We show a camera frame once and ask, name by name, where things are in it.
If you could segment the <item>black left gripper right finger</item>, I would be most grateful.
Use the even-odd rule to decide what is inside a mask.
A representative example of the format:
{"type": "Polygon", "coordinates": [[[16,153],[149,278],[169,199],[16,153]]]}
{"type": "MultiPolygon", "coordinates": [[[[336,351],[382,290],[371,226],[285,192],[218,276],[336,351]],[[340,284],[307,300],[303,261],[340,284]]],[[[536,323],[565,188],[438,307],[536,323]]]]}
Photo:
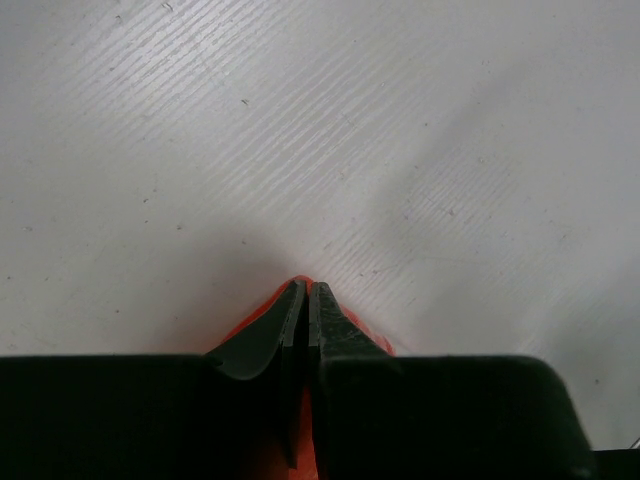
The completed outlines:
{"type": "Polygon", "coordinates": [[[323,479],[594,479],[568,391],[541,360],[394,356],[309,297],[313,441],[323,479]]]}

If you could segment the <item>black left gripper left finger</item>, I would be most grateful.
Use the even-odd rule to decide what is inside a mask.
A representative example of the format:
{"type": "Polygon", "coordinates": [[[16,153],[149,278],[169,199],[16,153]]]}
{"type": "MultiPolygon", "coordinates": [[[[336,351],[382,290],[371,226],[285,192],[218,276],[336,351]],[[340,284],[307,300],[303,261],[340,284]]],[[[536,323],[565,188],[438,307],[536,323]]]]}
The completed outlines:
{"type": "Polygon", "coordinates": [[[205,354],[1,361],[5,479],[284,479],[297,461],[306,285],[205,354]]]}

